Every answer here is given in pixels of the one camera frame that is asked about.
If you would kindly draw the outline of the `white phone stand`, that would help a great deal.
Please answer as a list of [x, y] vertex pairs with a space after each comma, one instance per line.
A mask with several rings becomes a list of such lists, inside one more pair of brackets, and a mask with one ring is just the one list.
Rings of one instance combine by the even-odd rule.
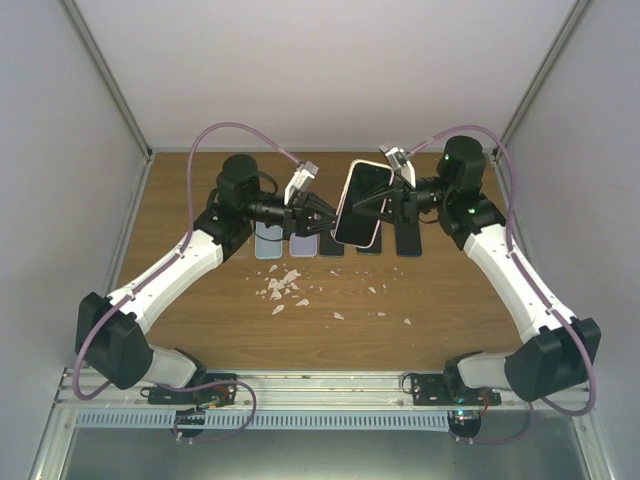
[[351, 163], [336, 211], [336, 242], [359, 248], [373, 244], [386, 202], [384, 191], [393, 176], [389, 165], [361, 159]]

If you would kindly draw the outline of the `lavender phone case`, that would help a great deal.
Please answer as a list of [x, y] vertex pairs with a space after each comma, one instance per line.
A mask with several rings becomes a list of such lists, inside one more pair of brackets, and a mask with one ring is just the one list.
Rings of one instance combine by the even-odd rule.
[[300, 237], [292, 234], [289, 240], [289, 254], [293, 258], [313, 258], [318, 254], [318, 236]]

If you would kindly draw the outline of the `dark green smartphone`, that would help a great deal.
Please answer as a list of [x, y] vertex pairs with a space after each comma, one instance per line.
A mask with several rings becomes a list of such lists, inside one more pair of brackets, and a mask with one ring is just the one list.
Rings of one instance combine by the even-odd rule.
[[327, 258], [341, 258], [344, 256], [345, 246], [338, 243], [331, 231], [319, 235], [319, 255]]

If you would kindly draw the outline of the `phone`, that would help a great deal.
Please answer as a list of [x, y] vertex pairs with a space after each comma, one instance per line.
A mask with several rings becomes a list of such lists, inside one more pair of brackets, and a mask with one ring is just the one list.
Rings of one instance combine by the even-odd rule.
[[380, 232], [375, 236], [373, 243], [366, 248], [357, 247], [356, 252], [361, 255], [380, 255], [382, 251], [382, 235]]

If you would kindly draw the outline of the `blue magsafe phone case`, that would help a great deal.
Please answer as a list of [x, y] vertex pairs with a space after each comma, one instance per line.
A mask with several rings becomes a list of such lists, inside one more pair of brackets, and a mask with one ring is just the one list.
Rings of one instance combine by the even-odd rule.
[[423, 253], [420, 225], [401, 222], [394, 225], [396, 254], [399, 257], [420, 257]]

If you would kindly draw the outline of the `light blue phone case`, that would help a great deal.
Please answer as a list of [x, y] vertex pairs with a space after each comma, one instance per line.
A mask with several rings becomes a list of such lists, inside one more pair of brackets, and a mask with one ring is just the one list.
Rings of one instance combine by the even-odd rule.
[[275, 260], [281, 258], [283, 252], [281, 227], [256, 222], [254, 235], [254, 253], [258, 260]]

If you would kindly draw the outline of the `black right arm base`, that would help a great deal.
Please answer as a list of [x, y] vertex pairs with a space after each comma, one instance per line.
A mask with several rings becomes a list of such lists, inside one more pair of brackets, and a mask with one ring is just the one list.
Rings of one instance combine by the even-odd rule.
[[471, 389], [457, 380], [448, 382], [443, 373], [408, 373], [402, 388], [415, 406], [484, 407], [500, 406], [501, 395], [491, 389]]

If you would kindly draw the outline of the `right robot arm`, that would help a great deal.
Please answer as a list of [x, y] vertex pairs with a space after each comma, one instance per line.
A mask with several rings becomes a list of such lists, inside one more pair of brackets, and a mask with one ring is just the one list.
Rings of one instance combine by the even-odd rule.
[[464, 405], [478, 390], [510, 390], [526, 402], [587, 384], [586, 408], [596, 398], [593, 363], [601, 330], [579, 319], [544, 284], [516, 245], [506, 217], [482, 191], [486, 157], [479, 141], [453, 136], [436, 174], [419, 178], [404, 149], [383, 152], [385, 163], [354, 161], [340, 201], [334, 237], [357, 247], [372, 244], [381, 223], [415, 224], [436, 211], [437, 222], [476, 264], [507, 308], [521, 339], [511, 353], [467, 353], [447, 361], [443, 393]]

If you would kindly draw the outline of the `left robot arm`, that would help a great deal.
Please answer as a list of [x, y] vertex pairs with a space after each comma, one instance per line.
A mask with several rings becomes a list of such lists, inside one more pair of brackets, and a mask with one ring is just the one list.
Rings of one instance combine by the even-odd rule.
[[179, 349], [149, 344], [147, 334], [192, 284], [229, 260], [258, 224], [280, 228], [284, 239], [330, 230], [334, 209], [309, 190], [317, 173], [316, 165], [302, 163], [284, 189], [266, 192], [261, 183], [268, 176], [252, 156], [227, 158], [204, 211], [190, 215], [175, 247], [124, 286], [81, 301], [75, 366], [89, 365], [121, 390], [145, 381], [171, 390], [185, 404], [201, 400], [204, 366]]

